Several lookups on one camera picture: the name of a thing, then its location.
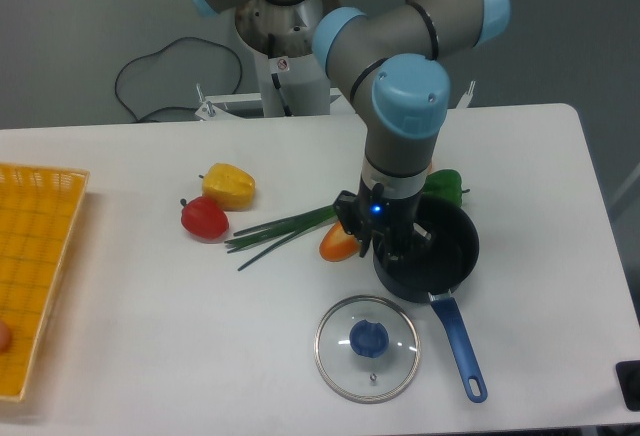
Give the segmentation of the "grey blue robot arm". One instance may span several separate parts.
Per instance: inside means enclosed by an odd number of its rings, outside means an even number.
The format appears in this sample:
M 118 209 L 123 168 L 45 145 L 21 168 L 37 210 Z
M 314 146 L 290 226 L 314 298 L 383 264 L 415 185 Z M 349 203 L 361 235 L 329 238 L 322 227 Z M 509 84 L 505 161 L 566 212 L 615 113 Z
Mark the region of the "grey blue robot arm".
M 510 0 L 404 0 L 369 17 L 336 0 L 193 0 L 235 13 L 263 75 L 267 111 L 304 115 L 305 97 L 339 88 L 367 128 L 360 187 L 338 203 L 344 230 L 386 257 L 411 247 L 419 192 L 444 123 L 449 78 L 439 61 L 500 35 Z

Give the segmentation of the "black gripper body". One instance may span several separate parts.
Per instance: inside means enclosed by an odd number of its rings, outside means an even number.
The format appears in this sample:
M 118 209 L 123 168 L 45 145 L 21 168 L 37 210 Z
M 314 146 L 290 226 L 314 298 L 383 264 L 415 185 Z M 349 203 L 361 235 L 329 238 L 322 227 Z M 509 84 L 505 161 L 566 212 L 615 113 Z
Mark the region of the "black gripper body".
M 375 242 L 371 246 L 381 243 L 387 255 L 388 250 L 412 246 L 414 222 L 423 193 L 393 199 L 384 197 L 383 192 L 383 188 L 360 188 L 359 200 L 365 217 L 362 238 L 373 236 Z

